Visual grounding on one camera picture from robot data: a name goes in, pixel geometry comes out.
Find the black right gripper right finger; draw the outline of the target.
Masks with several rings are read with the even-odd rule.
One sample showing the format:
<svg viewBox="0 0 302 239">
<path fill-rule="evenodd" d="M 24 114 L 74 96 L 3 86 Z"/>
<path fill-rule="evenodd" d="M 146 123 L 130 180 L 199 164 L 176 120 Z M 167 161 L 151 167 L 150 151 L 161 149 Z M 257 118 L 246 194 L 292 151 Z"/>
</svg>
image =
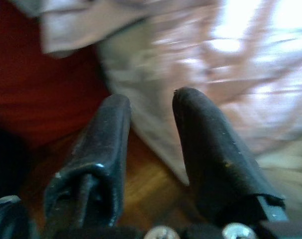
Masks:
<svg viewBox="0 0 302 239">
<path fill-rule="evenodd" d="M 216 224 L 282 221 L 283 196 L 221 110 L 193 88 L 176 90 L 172 107 L 199 213 Z"/>
</svg>

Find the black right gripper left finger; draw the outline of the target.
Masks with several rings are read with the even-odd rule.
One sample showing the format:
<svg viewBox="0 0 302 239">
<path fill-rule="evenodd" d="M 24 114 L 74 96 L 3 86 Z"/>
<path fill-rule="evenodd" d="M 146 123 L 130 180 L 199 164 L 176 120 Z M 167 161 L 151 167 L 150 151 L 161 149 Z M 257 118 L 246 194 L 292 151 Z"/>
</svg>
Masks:
<svg viewBox="0 0 302 239">
<path fill-rule="evenodd" d="M 116 223 L 124 207 L 130 121 L 126 96 L 102 102 L 45 190 L 47 220 L 58 218 L 74 227 Z"/>
</svg>

